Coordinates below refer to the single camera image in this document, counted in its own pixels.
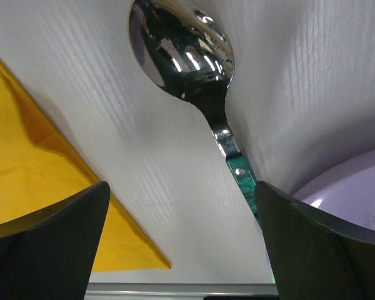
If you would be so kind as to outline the yellow cartoon print placemat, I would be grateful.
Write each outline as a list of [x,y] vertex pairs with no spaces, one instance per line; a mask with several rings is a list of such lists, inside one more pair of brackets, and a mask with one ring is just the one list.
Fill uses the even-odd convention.
[[[98,181],[0,61],[0,224],[57,203]],[[112,197],[94,271],[170,268],[165,255]]]

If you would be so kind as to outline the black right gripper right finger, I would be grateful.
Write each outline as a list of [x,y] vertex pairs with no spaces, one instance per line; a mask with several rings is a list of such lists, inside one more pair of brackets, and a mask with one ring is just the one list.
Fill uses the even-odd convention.
[[255,200],[280,299],[375,299],[375,231],[264,181]]

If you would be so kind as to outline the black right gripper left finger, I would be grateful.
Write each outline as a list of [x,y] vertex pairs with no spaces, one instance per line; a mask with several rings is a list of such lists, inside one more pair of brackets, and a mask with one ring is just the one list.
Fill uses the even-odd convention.
[[83,299],[109,201],[101,181],[0,224],[0,299]]

